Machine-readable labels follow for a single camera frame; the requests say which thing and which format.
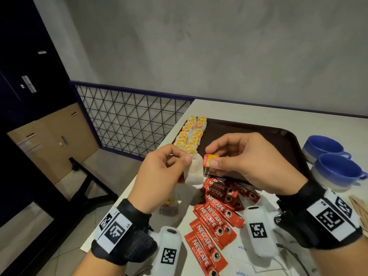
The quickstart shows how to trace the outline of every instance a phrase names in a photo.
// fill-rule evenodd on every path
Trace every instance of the cable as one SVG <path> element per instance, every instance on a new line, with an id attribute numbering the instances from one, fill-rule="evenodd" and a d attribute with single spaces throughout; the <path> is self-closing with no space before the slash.
<path id="1" fill-rule="evenodd" d="M 282 244 L 276 243 L 276 246 L 279 248 L 283 248 L 285 250 L 287 250 L 301 265 L 302 269 L 305 271 L 305 273 L 307 274 L 307 276 L 311 276 L 308 272 L 308 270 L 306 269 L 306 267 L 304 266 L 304 264 L 301 262 L 301 260 L 298 258 L 298 256 L 292 251 L 290 250 L 288 247 L 283 246 Z"/>
<path id="2" fill-rule="evenodd" d="M 138 273 L 134 274 L 133 276 L 139 276 L 141 273 L 147 271 L 147 270 L 151 270 L 152 269 L 152 265 L 150 265 L 149 267 L 142 269 L 141 271 L 139 271 Z"/>

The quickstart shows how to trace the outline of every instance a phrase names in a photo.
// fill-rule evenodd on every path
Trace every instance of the white tea bag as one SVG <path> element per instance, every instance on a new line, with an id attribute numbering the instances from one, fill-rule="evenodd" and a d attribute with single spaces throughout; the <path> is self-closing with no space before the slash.
<path id="1" fill-rule="evenodd" d="M 190 155 L 191 165 L 184 171 L 185 183 L 189 185 L 203 184 L 203 158 L 200 154 Z"/>

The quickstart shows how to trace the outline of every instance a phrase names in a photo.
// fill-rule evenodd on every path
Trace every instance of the triangular mesh railing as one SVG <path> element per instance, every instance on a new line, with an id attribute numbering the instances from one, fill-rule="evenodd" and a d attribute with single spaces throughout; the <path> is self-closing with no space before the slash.
<path id="1" fill-rule="evenodd" d="M 160 145 L 191 104 L 187 100 L 76 87 L 102 146 L 140 157 Z"/>

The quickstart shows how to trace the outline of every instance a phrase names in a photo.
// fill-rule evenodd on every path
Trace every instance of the blue cup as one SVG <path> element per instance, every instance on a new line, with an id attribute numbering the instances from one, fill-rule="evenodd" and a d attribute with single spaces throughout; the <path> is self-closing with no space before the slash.
<path id="1" fill-rule="evenodd" d="M 349 189 L 355 181 L 368 178 L 355 162 L 336 154 L 320 155 L 311 172 L 319 184 L 340 192 Z"/>
<path id="2" fill-rule="evenodd" d="M 344 147 L 336 140 L 323 135 L 311 135 L 303 146 L 303 154 L 308 162 L 314 163 L 318 157 L 325 153 L 347 156 L 352 155 L 344 151 Z"/>

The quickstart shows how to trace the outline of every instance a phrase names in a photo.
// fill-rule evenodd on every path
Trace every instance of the tiled floor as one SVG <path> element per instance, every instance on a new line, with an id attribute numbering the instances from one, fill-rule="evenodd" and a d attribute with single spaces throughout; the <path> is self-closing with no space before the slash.
<path id="1" fill-rule="evenodd" d="M 120 195 L 136 176 L 141 162 L 104 150 L 98 150 L 83 165 L 96 177 Z M 56 187 L 70 199 L 81 186 L 86 175 L 71 171 Z M 94 183 L 87 191 L 88 197 L 104 195 Z M 58 251 L 39 272 L 38 276 L 70 276 L 85 256 L 81 245 L 102 220 L 111 206 L 96 209 L 80 222 Z M 35 203 L 30 204 L 0 228 L 0 274 L 42 232 L 52 218 Z"/>

